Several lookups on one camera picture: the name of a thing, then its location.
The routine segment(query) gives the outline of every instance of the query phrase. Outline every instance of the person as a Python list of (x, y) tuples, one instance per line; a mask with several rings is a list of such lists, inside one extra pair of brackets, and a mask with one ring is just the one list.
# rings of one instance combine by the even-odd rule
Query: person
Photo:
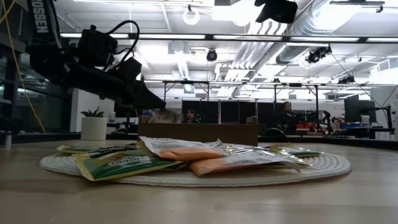
[(282, 125), (282, 131), (285, 134), (296, 133), (296, 115), (292, 112), (292, 105), (290, 102), (285, 102), (280, 116), (280, 123)]
[(187, 113), (185, 113), (185, 116), (184, 116), (183, 123), (186, 123), (186, 124), (199, 123), (198, 116), (197, 116), (195, 110), (193, 110), (193, 109), (187, 110)]

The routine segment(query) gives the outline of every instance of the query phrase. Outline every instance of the yellow cable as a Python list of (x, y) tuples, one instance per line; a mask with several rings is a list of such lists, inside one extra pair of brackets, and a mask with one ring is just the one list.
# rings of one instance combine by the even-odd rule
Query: yellow cable
[[(4, 2), (5, 2), (5, 0), (2, 1), (2, 8), (4, 9), (4, 11), (6, 11), (6, 4), (5, 4)], [(19, 78), (21, 79), (22, 87), (24, 88), (24, 91), (25, 91), (25, 96), (26, 96), (26, 98), (27, 98), (27, 101), (29, 102), (30, 108), (32, 108), (32, 111), (33, 111), (33, 114), (34, 114), (35, 117), (36, 117), (36, 120), (39, 122), (39, 125), (40, 125), (40, 127), (42, 128), (43, 133), (45, 133), (45, 129), (44, 129), (44, 127), (43, 127), (43, 124), (42, 124), (42, 122), (40, 121), (40, 118), (37, 116), (36, 111), (35, 111), (35, 108), (33, 107), (32, 103), (30, 102), (29, 95), (28, 95), (27, 92), (26, 92), (25, 84), (24, 84), (24, 81), (23, 81), (22, 75), (21, 75), (21, 71), (19, 70), (19, 65), (18, 65), (17, 56), (15, 55), (14, 44), (12, 43), (11, 30), (10, 30), (10, 25), (9, 25), (9, 23), (8, 23), (7, 14), (5, 14), (4, 17), (6, 18), (6, 24), (7, 24), (7, 30), (8, 30), (8, 37), (9, 37), (10, 43), (11, 43), (12, 55), (14, 56), (15, 65), (16, 65), (16, 67), (17, 67), (17, 72), (18, 72)]]
[(4, 16), (2, 16), (2, 18), (0, 19), (0, 24), (2, 23), (2, 21), (6, 18), (6, 16), (8, 16), (8, 14), (11, 12), (12, 7), (15, 4), (15, 0), (13, 0), (13, 2), (11, 3), (10, 7), (8, 8), (8, 10), (6, 11), (6, 13), (4, 13)]

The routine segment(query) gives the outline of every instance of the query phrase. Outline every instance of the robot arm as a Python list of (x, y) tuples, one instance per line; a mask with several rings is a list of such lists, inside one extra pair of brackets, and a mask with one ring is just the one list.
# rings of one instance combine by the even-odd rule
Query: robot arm
[(130, 57), (138, 41), (127, 51), (122, 61), (113, 68), (105, 69), (113, 61), (118, 41), (110, 36), (120, 26), (134, 21), (124, 21), (108, 33), (96, 30), (95, 26), (83, 30), (77, 46), (62, 45), (57, 14), (53, 0), (27, 0), (33, 38), (27, 47), (30, 66), (54, 84), (73, 87), (109, 98), (134, 109), (163, 108), (165, 102), (150, 92), (143, 80), (136, 80), (141, 64)]

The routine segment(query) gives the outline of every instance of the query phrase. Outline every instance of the computer monitor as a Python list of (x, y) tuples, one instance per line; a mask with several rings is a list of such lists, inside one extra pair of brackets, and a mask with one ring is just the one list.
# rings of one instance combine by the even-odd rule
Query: computer monitor
[(376, 123), (374, 102), (367, 100), (344, 100), (347, 122), (361, 122), (361, 115), (369, 115), (369, 122)]

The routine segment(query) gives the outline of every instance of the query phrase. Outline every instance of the ceiling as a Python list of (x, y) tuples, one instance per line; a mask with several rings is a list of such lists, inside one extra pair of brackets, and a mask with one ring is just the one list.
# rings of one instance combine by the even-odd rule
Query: ceiling
[[(311, 2), (311, 0), (296, 0), (298, 4), (298, 13)], [(212, 19), (214, 0), (202, 1), (202, 5), (195, 7), (199, 10), (200, 20), (195, 25), (188, 25), (183, 20), (183, 13), (186, 6), (176, 6), (165, 4), (108, 4), (103, 2), (76, 2), (74, 0), (56, 1), (55, 7), (59, 18), (61, 32), (81, 32), (94, 24), (98, 30), (109, 31), (122, 21), (135, 20), (143, 33), (186, 33), (186, 34), (247, 34), (250, 30), (250, 24), (246, 26), (237, 26), (233, 21), (216, 21)], [(377, 7), (361, 8), (353, 17), (343, 23), (342, 26), (334, 30), (330, 35), (388, 35), (398, 34), (398, 5), (396, 7), (385, 7), (381, 13), (376, 13)], [(122, 26), (118, 32), (135, 32), (134, 27), (129, 24)], [(178, 71), (177, 59), (175, 54), (169, 51), (171, 41), (159, 40), (140, 40), (135, 48), (136, 58), (143, 64), (142, 75), (146, 79), (170, 78), (173, 71)], [(119, 41), (119, 48), (128, 47), (131, 44), (129, 40)], [(218, 64), (232, 63), (241, 49), (242, 42), (206, 42), (189, 41), (189, 48), (203, 47), (205, 52), (195, 52), (189, 50), (186, 55), (187, 67), (191, 74), (195, 71), (207, 71), (199, 79), (209, 79), (215, 77), (215, 68)], [(206, 51), (209, 48), (216, 49), (218, 60), (215, 62), (206, 61)], [(384, 58), (392, 55), (398, 55), (398, 44), (331, 44), (333, 55), (345, 69), (361, 67), (356, 71), (358, 78), (366, 79), (369, 76), (369, 67), (377, 65), (378, 58)], [(22, 63), (27, 65), (29, 57), (23, 57)], [(259, 74), (258, 77), (266, 81), (265, 77), (279, 77), (283, 82), (327, 82), (330, 77), (341, 74), (343, 69), (337, 64), (336, 59), (327, 56), (321, 62), (308, 68), (308, 64), (302, 58), (296, 58), (294, 62), (281, 70), (270, 75)], [(254, 72), (247, 72), (247, 77), (252, 78)]]

